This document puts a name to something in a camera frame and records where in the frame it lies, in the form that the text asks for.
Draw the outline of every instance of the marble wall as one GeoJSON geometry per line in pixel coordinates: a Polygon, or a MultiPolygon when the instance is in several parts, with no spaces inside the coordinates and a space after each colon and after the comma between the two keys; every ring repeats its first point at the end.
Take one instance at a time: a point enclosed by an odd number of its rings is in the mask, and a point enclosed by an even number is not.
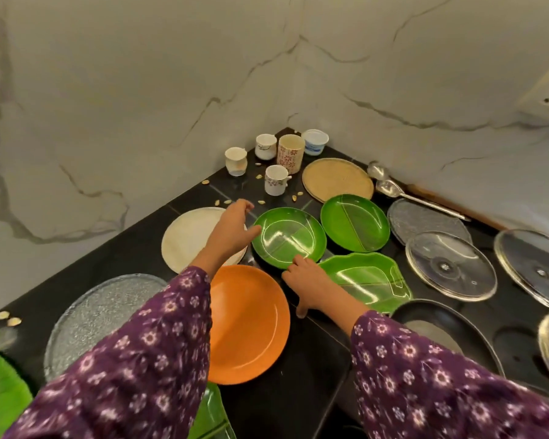
{"type": "Polygon", "coordinates": [[[549,233],[549,124],[515,108],[549,69],[549,0],[306,0],[297,56],[291,126],[549,233]]]}
{"type": "Polygon", "coordinates": [[[284,127],[302,7],[0,0],[0,307],[284,127]]]}

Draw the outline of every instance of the beige round board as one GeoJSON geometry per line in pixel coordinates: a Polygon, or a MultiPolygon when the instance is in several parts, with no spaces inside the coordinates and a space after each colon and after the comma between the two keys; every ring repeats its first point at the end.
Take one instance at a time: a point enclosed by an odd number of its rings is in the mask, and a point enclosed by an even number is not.
{"type": "Polygon", "coordinates": [[[303,171],[303,186],[314,199],[325,202],[340,194],[371,199],[374,184],[366,172],[342,159],[320,159],[303,171]]]}
{"type": "MultiPolygon", "coordinates": [[[[217,207],[198,208],[177,217],[168,226],[161,242],[161,254],[167,266],[176,273],[183,271],[205,246],[225,211],[217,207]]],[[[224,265],[239,263],[245,253],[246,248],[227,259],[224,265]]]]}

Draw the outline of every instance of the person's right hand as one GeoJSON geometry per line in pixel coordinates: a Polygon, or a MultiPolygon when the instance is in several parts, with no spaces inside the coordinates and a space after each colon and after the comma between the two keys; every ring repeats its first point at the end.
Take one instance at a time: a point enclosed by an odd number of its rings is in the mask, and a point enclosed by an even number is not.
{"type": "Polygon", "coordinates": [[[295,256],[293,263],[283,273],[283,280],[299,296],[299,318],[307,316],[307,310],[310,308],[322,310],[325,299],[339,288],[321,266],[312,259],[304,259],[300,255],[295,256]]]}

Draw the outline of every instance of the cream plate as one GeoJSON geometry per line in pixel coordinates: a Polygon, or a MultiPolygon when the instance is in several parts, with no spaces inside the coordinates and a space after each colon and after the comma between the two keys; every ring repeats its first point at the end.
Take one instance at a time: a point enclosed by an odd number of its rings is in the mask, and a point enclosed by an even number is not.
{"type": "MultiPolygon", "coordinates": [[[[161,254],[170,269],[180,273],[191,263],[225,211],[214,207],[193,209],[181,214],[168,226],[161,242],[161,254]]],[[[245,253],[246,248],[227,259],[224,265],[239,263],[245,253]]]]}

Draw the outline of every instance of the sleeve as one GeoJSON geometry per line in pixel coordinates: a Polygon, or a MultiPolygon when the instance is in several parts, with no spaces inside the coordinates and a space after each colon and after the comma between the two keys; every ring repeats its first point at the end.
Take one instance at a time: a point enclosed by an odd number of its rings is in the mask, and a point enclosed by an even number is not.
{"type": "Polygon", "coordinates": [[[351,335],[359,414],[373,439],[549,439],[549,405],[369,311],[351,335]]]}
{"type": "Polygon", "coordinates": [[[210,285],[185,269],[46,385],[4,439],[186,438],[210,367],[210,285]]]}

